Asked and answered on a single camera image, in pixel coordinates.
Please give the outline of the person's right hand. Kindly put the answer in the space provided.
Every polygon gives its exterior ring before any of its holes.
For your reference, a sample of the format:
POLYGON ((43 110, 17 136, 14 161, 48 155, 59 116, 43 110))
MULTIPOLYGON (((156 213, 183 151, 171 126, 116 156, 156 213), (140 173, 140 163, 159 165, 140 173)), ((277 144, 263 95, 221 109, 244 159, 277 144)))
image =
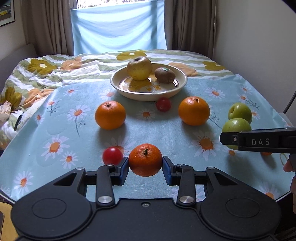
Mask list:
MULTIPOLYGON (((287 162, 283 166, 283 170, 285 172, 294 172, 295 173, 295 154, 290 154, 287 162)), ((291 185, 290 191, 292 193, 292 201, 293 201, 293 212, 296 214, 296 176, 294 175, 291 185)))

